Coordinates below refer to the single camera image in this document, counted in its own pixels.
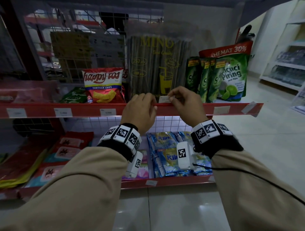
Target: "pink package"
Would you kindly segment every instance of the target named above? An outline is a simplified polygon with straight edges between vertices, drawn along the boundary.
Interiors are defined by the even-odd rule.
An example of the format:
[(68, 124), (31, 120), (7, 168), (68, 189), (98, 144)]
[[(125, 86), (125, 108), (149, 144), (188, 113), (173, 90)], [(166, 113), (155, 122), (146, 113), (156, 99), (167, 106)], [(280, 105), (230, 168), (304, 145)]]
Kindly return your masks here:
[(0, 82), (1, 103), (56, 102), (60, 99), (58, 82), (3, 80)]
[(123, 176), (122, 180), (135, 180), (135, 179), (148, 179), (149, 178), (148, 165), (147, 165), (147, 152), (146, 152), (146, 150), (138, 150), (138, 151), (143, 154), (143, 159), (140, 164), (136, 178), (128, 178), (128, 177)]

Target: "person's left hand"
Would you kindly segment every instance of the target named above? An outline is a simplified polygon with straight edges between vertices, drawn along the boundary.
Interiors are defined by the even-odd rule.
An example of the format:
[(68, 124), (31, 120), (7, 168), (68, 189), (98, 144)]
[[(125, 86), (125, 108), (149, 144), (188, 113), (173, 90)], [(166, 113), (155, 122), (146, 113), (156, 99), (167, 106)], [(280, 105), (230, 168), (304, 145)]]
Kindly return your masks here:
[(157, 114), (157, 103), (153, 94), (135, 95), (123, 110), (121, 124), (131, 123), (138, 128), (138, 132), (143, 135), (155, 122)]

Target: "beige sleeve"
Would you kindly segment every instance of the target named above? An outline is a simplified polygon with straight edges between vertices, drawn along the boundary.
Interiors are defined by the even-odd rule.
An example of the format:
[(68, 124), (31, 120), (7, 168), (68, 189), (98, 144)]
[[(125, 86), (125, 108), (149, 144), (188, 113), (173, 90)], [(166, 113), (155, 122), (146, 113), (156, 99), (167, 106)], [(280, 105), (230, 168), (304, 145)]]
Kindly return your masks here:
[(0, 230), (112, 230), (126, 168), (118, 152), (87, 147)]
[[(212, 167), (244, 169), (304, 200), (246, 151), (220, 150)], [(213, 170), (213, 175), (232, 231), (305, 229), (305, 206), (286, 192), (243, 172)]]

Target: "black cable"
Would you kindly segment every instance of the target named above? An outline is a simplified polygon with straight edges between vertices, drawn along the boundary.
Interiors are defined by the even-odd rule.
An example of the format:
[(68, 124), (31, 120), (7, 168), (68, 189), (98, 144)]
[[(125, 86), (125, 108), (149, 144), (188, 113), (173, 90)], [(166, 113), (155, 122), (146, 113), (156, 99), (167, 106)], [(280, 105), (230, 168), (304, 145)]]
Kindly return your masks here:
[(198, 164), (193, 164), (194, 166), (199, 166), (199, 167), (204, 167), (205, 169), (212, 169), (212, 170), (219, 170), (219, 171), (237, 171), (237, 172), (244, 172), (253, 176), (256, 176), (257, 178), (260, 178), (266, 182), (268, 182), (269, 184), (273, 185), (274, 187), (288, 193), (290, 196), (292, 196), (294, 199), (298, 200), (299, 202), (301, 202), (303, 205), (305, 205), (305, 201), (301, 200), (300, 198), (298, 198), (296, 195), (292, 194), (291, 192), (287, 191), (286, 189), (282, 188), (281, 186), (273, 183), (272, 181), (269, 181), (259, 175), (256, 175), (254, 173), (248, 172), (246, 170), (243, 169), (236, 169), (236, 168), (211, 168), (211, 167), (207, 167), (207, 166), (203, 166), (203, 165), (198, 165)]

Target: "hand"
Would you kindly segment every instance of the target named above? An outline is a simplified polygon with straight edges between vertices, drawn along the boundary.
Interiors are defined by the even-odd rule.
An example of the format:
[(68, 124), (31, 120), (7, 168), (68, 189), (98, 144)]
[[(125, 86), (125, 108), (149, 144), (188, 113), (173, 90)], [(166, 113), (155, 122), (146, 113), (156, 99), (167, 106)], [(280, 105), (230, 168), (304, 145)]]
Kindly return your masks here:
[(121, 124), (131, 123), (143, 135), (155, 122), (157, 114), (156, 98), (151, 93), (135, 95), (123, 110)]
[(197, 124), (209, 120), (202, 106), (200, 96), (195, 92), (179, 86), (171, 90), (168, 96), (171, 103), (178, 110), (180, 118), (187, 125), (195, 127)]

